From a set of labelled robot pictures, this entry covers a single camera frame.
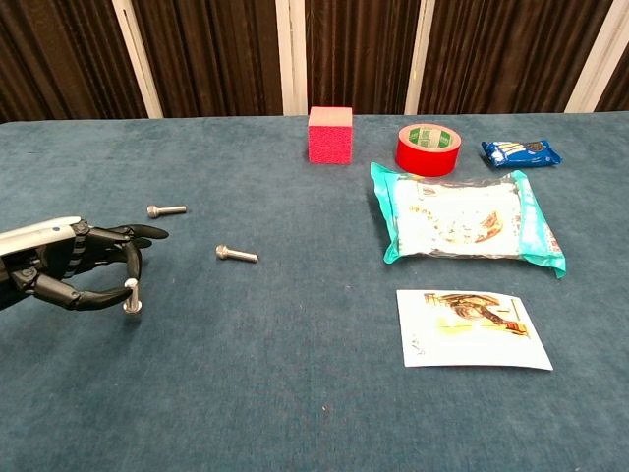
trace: packaged food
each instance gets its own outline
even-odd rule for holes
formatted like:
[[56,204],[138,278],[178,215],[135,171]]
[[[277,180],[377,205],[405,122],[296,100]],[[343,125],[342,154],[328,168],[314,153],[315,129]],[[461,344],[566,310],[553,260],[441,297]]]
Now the packaged food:
[[389,264],[411,255],[508,258],[565,274],[563,253],[524,172],[449,182],[372,163],[372,178],[391,239]]
[[548,141],[513,143],[493,141],[481,143],[483,150],[494,167],[542,167],[561,162]]

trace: printed picture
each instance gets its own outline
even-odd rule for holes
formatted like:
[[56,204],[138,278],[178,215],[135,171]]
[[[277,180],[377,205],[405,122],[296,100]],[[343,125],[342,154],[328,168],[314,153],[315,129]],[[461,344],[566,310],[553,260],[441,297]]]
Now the printed picture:
[[487,292],[398,290],[404,364],[552,370],[517,297]]

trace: red tape roll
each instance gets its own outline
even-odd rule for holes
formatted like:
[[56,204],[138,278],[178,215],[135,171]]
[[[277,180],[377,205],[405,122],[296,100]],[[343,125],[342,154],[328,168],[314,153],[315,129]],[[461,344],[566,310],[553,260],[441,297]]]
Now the red tape roll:
[[445,126],[419,123],[400,130],[395,161],[407,172],[439,177],[452,172],[461,137]]

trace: brown curtain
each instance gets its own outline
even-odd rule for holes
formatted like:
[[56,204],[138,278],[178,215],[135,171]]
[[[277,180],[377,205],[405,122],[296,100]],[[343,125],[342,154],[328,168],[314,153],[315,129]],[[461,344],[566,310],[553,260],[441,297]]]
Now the brown curtain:
[[146,116],[111,0],[0,1],[0,120]]
[[309,105],[403,113],[420,0],[306,0]]
[[629,46],[625,47],[597,105],[597,111],[616,110],[629,110]]
[[166,117],[282,113],[274,0],[134,0]]
[[418,113],[561,112],[612,0],[436,0]]

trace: red sponge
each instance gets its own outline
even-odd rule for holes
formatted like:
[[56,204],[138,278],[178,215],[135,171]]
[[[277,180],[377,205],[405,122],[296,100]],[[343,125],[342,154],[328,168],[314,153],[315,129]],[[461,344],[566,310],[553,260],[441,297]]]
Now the red sponge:
[[351,164],[352,132],[352,108],[313,106],[308,121],[311,164]]

